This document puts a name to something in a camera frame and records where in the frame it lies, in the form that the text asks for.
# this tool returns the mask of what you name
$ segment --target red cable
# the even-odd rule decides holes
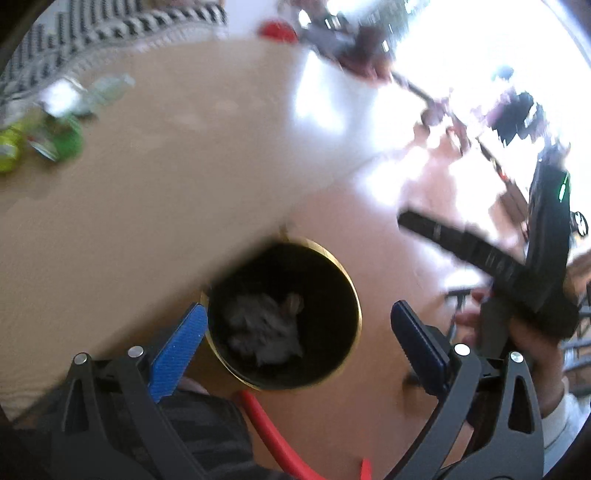
[[[242,390],[238,392],[238,398],[261,440],[285,473],[289,473],[299,480],[326,480],[312,470],[291,448],[252,393]],[[371,464],[365,458],[361,463],[360,479],[371,480]]]

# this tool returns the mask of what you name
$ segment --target black device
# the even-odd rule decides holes
[[[527,362],[511,349],[506,322],[508,316],[517,313],[558,338],[570,336],[578,323],[577,307],[562,290],[570,235],[568,177],[546,167],[538,165],[532,188],[533,235],[525,264],[472,233],[415,212],[400,215],[400,225],[490,274],[495,295],[486,302],[491,308],[484,321],[488,325],[485,342],[489,340],[487,335],[492,340],[482,350],[490,355],[477,355],[466,345],[452,347],[439,330],[425,326],[403,300],[392,307],[392,330],[419,381],[427,393],[438,398],[439,404],[409,450],[385,477],[387,480],[542,478],[540,411]],[[181,320],[173,334],[186,332],[194,337],[194,332],[184,328],[188,318]],[[137,435],[161,479],[207,479],[207,473],[151,394],[155,360],[171,343],[164,338],[146,350],[133,347],[127,355],[111,361],[94,361],[86,353],[76,355],[63,385],[59,421],[53,426],[50,473],[23,447],[4,417],[0,421],[3,480],[155,480],[111,440],[109,432],[117,428],[109,400],[112,392],[125,399]],[[165,360],[163,365],[174,362],[174,358]],[[443,468],[466,420],[473,425],[474,433],[465,454],[459,462]],[[578,451],[583,453],[585,440],[581,435],[576,440]],[[577,455],[575,460],[579,459],[584,457]],[[564,462],[559,462],[558,467],[563,468],[560,472],[568,471],[562,465]]]
[[[566,297],[563,283],[570,248],[569,174],[538,162],[530,188],[530,242],[525,264],[468,231],[408,210],[398,224],[437,243],[460,260],[489,274],[492,296],[481,310],[482,344],[487,358],[504,358],[514,349],[508,321],[519,316],[546,335],[570,338],[579,324],[574,299]]]
[[[183,322],[177,332],[183,328]],[[503,360],[479,357],[466,345],[452,347],[425,326],[403,300],[392,307],[391,326],[428,393],[439,404],[387,480],[540,480],[543,436],[530,372],[514,352]],[[0,436],[3,480],[192,480],[209,478],[189,453],[150,393],[159,348],[135,346],[111,361],[76,355],[62,388],[51,433],[46,472],[6,423]],[[118,428],[111,393],[122,394],[137,435],[159,476],[146,471],[112,435]],[[460,462],[442,468],[475,397],[492,395],[479,410],[473,441]]]

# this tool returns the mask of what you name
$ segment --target table surface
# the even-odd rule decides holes
[[[416,101],[261,40],[169,46],[117,69],[136,85],[85,123],[78,159],[31,154],[0,179],[10,417],[77,352],[105,355],[178,318],[304,197],[403,142],[393,109]]]

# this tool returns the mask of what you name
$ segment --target person's hand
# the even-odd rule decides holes
[[[472,298],[481,303],[488,295],[488,290],[475,289]],[[458,342],[475,347],[478,344],[480,311],[479,309],[465,310],[455,317],[455,322],[461,328]],[[558,341],[550,338],[535,328],[527,325],[523,320],[512,318],[509,323],[509,334],[515,346],[534,361],[531,378],[534,381],[535,392],[542,418],[552,413],[564,396],[563,355],[558,347]]]

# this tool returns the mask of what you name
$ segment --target wall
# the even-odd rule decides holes
[[[232,37],[250,37],[261,22],[280,17],[277,0],[226,0],[226,12]]]

